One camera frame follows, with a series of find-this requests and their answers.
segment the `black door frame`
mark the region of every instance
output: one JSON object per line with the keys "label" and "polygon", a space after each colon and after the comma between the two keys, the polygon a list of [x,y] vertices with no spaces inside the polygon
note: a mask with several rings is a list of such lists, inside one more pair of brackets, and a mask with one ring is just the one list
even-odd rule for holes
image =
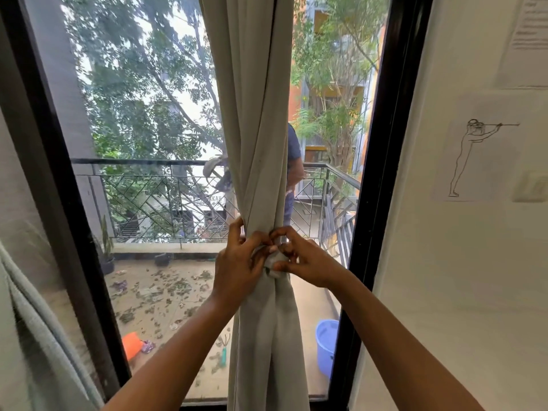
{"label": "black door frame", "polygon": [[[370,290],[379,263],[432,2],[391,0],[349,265],[350,271]],[[69,153],[37,54],[36,41],[28,25],[24,2],[0,0],[0,15],[4,21],[0,28],[3,33],[0,41],[6,42],[1,46],[2,60],[13,63],[11,67],[4,67],[8,73],[1,78],[0,88],[6,91],[0,92],[0,105],[48,238],[50,241],[66,242],[69,239],[72,242],[72,252],[67,251],[66,246],[55,248],[52,243],[61,273],[65,270],[65,281],[72,277],[74,270],[63,262],[63,258],[68,254],[73,262],[81,264],[80,285],[86,286],[90,299],[82,304],[81,309],[75,310],[80,322],[92,323],[80,326],[101,382],[110,387],[106,393],[110,397],[117,387],[127,382],[130,373],[98,255],[90,239],[91,231]],[[28,108],[28,117],[36,122],[36,132],[29,133],[24,140],[23,137],[17,138],[22,127],[21,110],[14,110],[14,104],[10,104],[12,92],[9,90],[13,89],[24,90],[23,100],[27,102],[17,106]],[[39,144],[29,144],[31,134]],[[52,211],[58,212],[56,223],[45,221],[51,217]],[[79,294],[74,294],[74,288],[67,290],[71,299],[79,298]],[[89,334],[97,331],[101,331],[103,336],[99,340],[96,334]],[[343,311],[328,398],[311,399],[311,409],[347,409],[360,346],[360,338]],[[184,409],[225,410],[226,406],[189,406]]]}

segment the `blue jeans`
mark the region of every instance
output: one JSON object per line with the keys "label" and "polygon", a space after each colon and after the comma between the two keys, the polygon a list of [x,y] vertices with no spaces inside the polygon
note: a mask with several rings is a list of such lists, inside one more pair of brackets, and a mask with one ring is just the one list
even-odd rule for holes
{"label": "blue jeans", "polygon": [[291,225],[291,214],[293,214],[293,201],[295,200],[295,193],[290,192],[285,195],[285,204],[283,207],[283,225]]}

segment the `metal railing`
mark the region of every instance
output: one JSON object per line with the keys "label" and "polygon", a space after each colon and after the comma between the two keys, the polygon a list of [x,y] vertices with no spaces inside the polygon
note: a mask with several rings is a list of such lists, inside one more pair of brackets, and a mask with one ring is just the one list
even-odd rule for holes
{"label": "metal railing", "polygon": [[[99,219],[119,243],[219,243],[238,214],[234,193],[216,184],[225,168],[202,174],[204,160],[72,159],[82,165]],[[314,239],[347,266],[360,183],[326,163],[304,163],[306,178],[297,186],[292,226]],[[106,207],[95,196],[104,193]]]}

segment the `white sign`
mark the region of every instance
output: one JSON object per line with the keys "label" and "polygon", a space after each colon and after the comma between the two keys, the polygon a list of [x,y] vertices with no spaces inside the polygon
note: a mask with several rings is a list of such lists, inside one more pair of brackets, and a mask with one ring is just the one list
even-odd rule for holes
{"label": "white sign", "polygon": [[525,140],[535,94],[463,97],[449,126],[433,190],[434,200],[477,202],[500,197]]}
{"label": "white sign", "polygon": [[523,0],[495,84],[548,88],[548,0]]}

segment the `orange dustpan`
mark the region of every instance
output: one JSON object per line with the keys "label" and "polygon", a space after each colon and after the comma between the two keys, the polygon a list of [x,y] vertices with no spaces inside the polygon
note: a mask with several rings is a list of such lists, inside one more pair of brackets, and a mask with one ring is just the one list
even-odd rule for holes
{"label": "orange dustpan", "polygon": [[132,360],[141,351],[144,342],[137,336],[137,332],[134,331],[122,338],[122,345],[124,345],[127,360]]}

